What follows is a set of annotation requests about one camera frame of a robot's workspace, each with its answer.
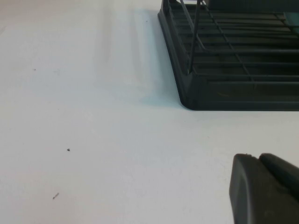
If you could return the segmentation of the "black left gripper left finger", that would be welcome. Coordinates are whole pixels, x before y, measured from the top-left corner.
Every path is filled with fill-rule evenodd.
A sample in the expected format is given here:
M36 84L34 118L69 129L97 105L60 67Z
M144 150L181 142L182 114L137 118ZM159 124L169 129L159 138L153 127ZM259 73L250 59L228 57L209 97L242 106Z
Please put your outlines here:
M229 196L236 224L299 222L299 200L249 154L234 156Z

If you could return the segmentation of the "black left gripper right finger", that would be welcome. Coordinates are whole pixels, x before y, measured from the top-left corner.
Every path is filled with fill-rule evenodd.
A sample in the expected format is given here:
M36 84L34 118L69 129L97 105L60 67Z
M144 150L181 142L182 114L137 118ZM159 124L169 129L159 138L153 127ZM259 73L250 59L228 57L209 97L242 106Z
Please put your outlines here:
M289 190L292 196L298 200L299 168L273 154L261 154L259 160Z

